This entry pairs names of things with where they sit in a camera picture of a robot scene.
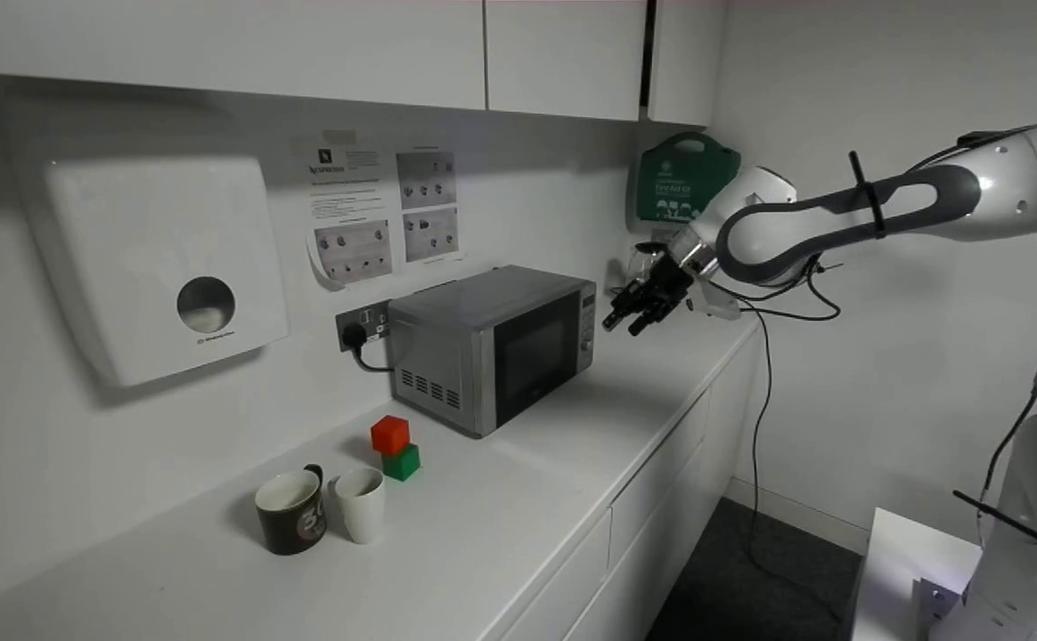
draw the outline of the green object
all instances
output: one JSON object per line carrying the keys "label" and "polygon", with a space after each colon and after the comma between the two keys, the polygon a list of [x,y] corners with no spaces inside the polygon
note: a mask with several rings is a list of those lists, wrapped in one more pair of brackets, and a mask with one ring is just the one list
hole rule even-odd
{"label": "green object", "polygon": [[409,443],[400,455],[383,455],[383,472],[384,478],[406,482],[420,472],[420,453]]}
{"label": "green object", "polygon": [[636,175],[642,226],[690,226],[739,175],[741,156],[709,135],[685,132],[646,150]]}

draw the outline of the cabinet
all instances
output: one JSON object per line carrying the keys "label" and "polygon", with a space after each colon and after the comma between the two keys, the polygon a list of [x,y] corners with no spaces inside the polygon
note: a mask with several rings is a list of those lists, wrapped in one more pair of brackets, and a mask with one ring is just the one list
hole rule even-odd
{"label": "cabinet", "polygon": [[709,126],[725,21],[725,0],[654,0],[650,122]]}
{"label": "cabinet", "polygon": [[0,74],[480,111],[480,0],[0,0]]}
{"label": "cabinet", "polygon": [[568,641],[637,641],[650,633],[728,493],[748,423],[755,358],[761,349],[747,343],[615,504],[609,576]]}
{"label": "cabinet", "polygon": [[637,122],[646,0],[484,0],[490,111]]}
{"label": "cabinet", "polygon": [[507,632],[502,641],[564,637],[598,592],[609,561],[609,513],[596,522],[577,554],[552,575],[530,611]]}

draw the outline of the coffee mug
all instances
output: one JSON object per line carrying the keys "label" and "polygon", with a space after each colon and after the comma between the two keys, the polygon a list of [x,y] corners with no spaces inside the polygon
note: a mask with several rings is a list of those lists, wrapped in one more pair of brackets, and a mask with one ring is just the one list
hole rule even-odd
{"label": "coffee mug", "polygon": [[384,482],[383,472],[353,472],[332,484],[351,542],[369,544],[383,536]]}
{"label": "coffee mug", "polygon": [[258,517],[265,529],[265,544],[276,556],[296,556],[318,544],[330,532],[325,472],[312,463],[302,472],[268,478],[268,484],[258,487]]}

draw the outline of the kitchen counter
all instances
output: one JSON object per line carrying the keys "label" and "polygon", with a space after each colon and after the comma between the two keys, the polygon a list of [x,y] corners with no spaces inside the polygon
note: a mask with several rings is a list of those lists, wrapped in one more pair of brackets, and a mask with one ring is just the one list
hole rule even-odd
{"label": "kitchen counter", "polygon": [[[598,335],[593,370],[480,443],[396,402],[344,422],[0,595],[0,641],[502,637],[747,343],[752,326],[685,309]],[[409,418],[423,463],[388,482],[384,536],[353,544],[334,517],[312,554],[271,556],[252,487],[302,463],[374,466],[384,412]]]}

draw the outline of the robotic arm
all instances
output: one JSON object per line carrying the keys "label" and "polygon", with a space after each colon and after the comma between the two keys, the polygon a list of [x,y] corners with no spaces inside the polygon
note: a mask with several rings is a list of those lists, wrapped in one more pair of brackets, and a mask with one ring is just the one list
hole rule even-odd
{"label": "robotic arm", "polygon": [[632,320],[632,335],[663,320],[694,283],[789,289],[826,250],[886,235],[927,232],[944,238],[1004,238],[1037,232],[1037,126],[962,135],[954,150],[906,175],[868,182],[815,201],[770,170],[739,175],[709,209],[660,259],[636,277],[604,320]]}
{"label": "robotic arm", "polygon": [[[868,182],[855,156],[851,164],[859,187],[801,202],[770,170],[739,175],[685,235],[668,247],[650,244],[660,259],[615,301],[606,327],[636,317],[629,330],[637,335],[691,284],[712,284],[719,276],[792,289],[821,252],[851,244],[906,232],[959,244],[1037,232],[1037,129],[965,135],[954,150],[886,182]],[[1016,438],[997,507],[1037,532],[1037,412]],[[997,522],[962,606],[931,637],[1037,637],[1037,542]]]}

